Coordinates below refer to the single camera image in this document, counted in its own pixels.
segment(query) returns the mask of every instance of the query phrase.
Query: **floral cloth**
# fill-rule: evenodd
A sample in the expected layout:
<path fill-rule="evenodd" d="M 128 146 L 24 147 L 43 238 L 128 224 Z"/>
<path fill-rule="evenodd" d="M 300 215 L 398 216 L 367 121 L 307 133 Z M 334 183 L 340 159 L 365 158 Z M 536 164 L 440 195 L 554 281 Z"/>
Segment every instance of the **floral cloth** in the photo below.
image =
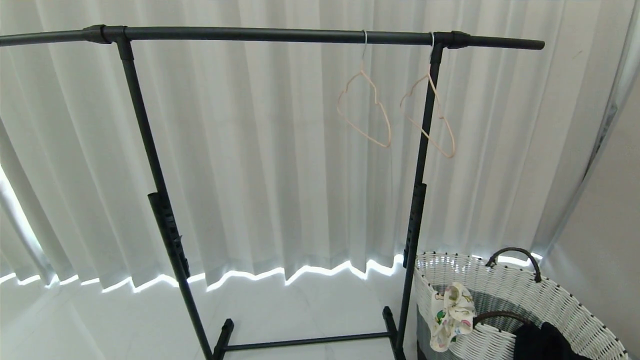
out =
<path fill-rule="evenodd" d="M 445 352 L 456 341 L 457 335 L 473 330 L 476 307 L 467 288 L 459 282 L 453 282 L 447 286 L 444 295 L 433 294 L 431 314 L 435 314 L 435 322 L 431 327 L 431 348 Z"/>

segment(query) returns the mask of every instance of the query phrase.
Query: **white woven basket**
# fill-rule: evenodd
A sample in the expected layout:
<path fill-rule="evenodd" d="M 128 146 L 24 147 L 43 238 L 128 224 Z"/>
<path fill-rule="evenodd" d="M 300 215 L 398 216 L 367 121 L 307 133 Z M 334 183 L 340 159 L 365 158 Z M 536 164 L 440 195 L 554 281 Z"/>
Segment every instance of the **white woven basket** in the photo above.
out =
<path fill-rule="evenodd" d="M 536 273 L 517 267 L 496 265 L 505 251 L 515 250 L 531 259 Z M 594 360 L 628 359 L 619 339 L 593 316 L 573 295 L 548 277 L 540 275 L 536 260 L 529 252 L 505 248 L 489 261 L 467 255 L 425 252 L 415 264 L 415 290 L 420 315 L 429 330 L 434 292 L 454 281 L 464 284 L 474 297 L 476 313 L 493 311 L 516 313 L 540 326 L 549 322 L 562 332 L 574 352 Z M 458 336 L 449 351 L 435 352 L 421 344 L 427 359 L 513 359 L 515 335 L 521 323 L 512 318 L 491 318 L 475 325 L 467 335 Z"/>

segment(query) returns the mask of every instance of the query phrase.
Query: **basket handle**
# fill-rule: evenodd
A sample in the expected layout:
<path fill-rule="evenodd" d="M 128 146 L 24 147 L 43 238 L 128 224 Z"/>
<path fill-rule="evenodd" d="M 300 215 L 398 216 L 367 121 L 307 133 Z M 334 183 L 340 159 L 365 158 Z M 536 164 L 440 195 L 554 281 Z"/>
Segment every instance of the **basket handle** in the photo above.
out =
<path fill-rule="evenodd" d="M 531 324 L 531 321 L 529 319 L 525 318 L 520 314 L 511 313 L 509 311 L 490 311 L 488 313 L 484 313 L 476 316 L 474 318 L 474 327 L 476 327 L 476 325 L 481 321 L 484 321 L 489 318 L 496 318 L 498 316 L 505 316 L 507 318 L 512 318 L 512 319 L 518 320 L 519 322 L 522 322 L 525 325 Z"/>
<path fill-rule="evenodd" d="M 536 277 L 535 277 L 536 282 L 542 281 L 542 274 L 540 273 L 540 266 L 538 266 L 538 262 L 533 257 L 533 255 L 531 255 L 530 252 L 526 251 L 525 249 L 521 249 L 520 247 L 506 247 L 504 249 L 500 249 L 496 251 L 495 254 L 491 255 L 491 257 L 489 258 L 489 261 L 486 262 L 485 266 L 493 267 L 496 264 L 498 255 L 507 251 L 517 251 L 517 252 L 521 252 L 522 254 L 525 254 L 531 260 L 531 263 L 533 264 L 533 268 L 536 270 Z"/>

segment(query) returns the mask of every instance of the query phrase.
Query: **black garment rack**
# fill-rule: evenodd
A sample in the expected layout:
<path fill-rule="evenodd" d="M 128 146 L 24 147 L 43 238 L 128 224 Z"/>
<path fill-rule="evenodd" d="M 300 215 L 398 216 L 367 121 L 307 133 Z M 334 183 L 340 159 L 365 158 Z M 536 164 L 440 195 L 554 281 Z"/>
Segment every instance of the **black garment rack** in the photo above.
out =
<path fill-rule="evenodd" d="M 422 182 L 424 175 L 424 163 L 427 155 L 428 139 L 420 137 L 418 159 L 415 169 L 415 184 L 409 226 L 404 248 L 403 266 L 406 268 L 404 277 L 404 290 L 400 310 L 400 321 L 396 328 L 391 309 L 388 306 L 382 311 L 382 317 L 387 326 L 387 331 L 372 332 L 368 334 L 352 334 L 342 336 L 329 336 L 325 338 L 273 341 L 269 343 L 252 343 L 242 345 L 229 345 L 234 322 L 227 319 L 222 326 L 218 342 L 213 352 L 209 346 L 209 340 L 202 326 L 202 320 L 198 315 L 193 295 L 189 288 L 189 265 L 182 250 L 180 233 L 173 217 L 173 210 L 169 195 L 164 183 L 164 177 L 160 166 L 160 159 L 154 144 L 151 127 L 147 117 L 147 111 L 138 82 L 138 75 L 133 59 L 131 42 L 133 40 L 233 40 L 233 41 L 267 41 L 267 42 L 319 42 L 340 44 L 396 44 L 396 45 L 431 45 L 431 68 L 429 73 L 433 84 L 438 83 L 438 72 L 442 53 L 445 48 L 460 49 L 467 46 L 498 47 L 509 49 L 540 50 L 545 46 L 544 41 L 524 40 L 517 38 L 476 37 L 460 31 L 431 33 L 398 33 L 386 31 L 344 31 L 344 30 L 311 30 L 311 29 L 268 29 L 268 28 L 198 28 L 198 27 L 127 27 L 94 25 L 81 30 L 52 31 L 44 33 L 30 33 L 19 35 L 0 36 L 0 47 L 29 44 L 49 44 L 54 42 L 80 42 L 88 41 L 97 44 L 116 43 L 124 74 L 127 78 L 131 101 L 140 127 L 142 141 L 145 146 L 151 173 L 156 184 L 157 191 L 148 196 L 151 208 L 156 217 L 164 246 L 171 261 L 175 278 L 179 284 L 182 298 L 189 312 L 191 323 L 202 347 L 202 353 L 208 360 L 222 360 L 226 352 L 235 350 L 249 350 L 258 348 L 286 347 L 292 345 L 309 345 L 330 343 L 336 341 L 364 340 L 376 338 L 388 338 L 396 360 L 405 360 L 403 341 L 406 328 L 407 314 L 409 310 L 409 297 L 413 280 L 413 264 L 415 263 L 418 248 L 420 223 L 422 222 L 422 209 L 427 185 Z M 422 128 L 429 132 L 431 128 L 431 116 L 435 96 L 433 89 L 428 88 L 424 103 L 424 115 Z"/>

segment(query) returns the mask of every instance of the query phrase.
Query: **white tile floor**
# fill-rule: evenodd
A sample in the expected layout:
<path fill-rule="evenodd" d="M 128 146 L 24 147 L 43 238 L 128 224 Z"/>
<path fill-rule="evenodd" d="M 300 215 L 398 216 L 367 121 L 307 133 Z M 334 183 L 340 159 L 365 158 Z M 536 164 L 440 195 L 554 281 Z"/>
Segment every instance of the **white tile floor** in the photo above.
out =
<path fill-rule="evenodd" d="M 375 271 L 362 280 L 349 270 L 328 277 L 303 274 L 285 286 L 282 275 L 260 281 L 233 277 L 206 292 L 191 285 L 211 346 L 232 318 L 231 344 L 385 331 L 382 309 L 400 313 L 404 269 Z M 415 304 L 405 354 L 415 359 Z M 14 359 L 203 359 L 180 292 L 160 282 L 139 293 L 129 285 L 101 293 L 79 281 L 45 289 L 39 282 L 0 285 L 0 357 Z M 393 359 L 386 339 L 231 352 L 240 359 Z"/>

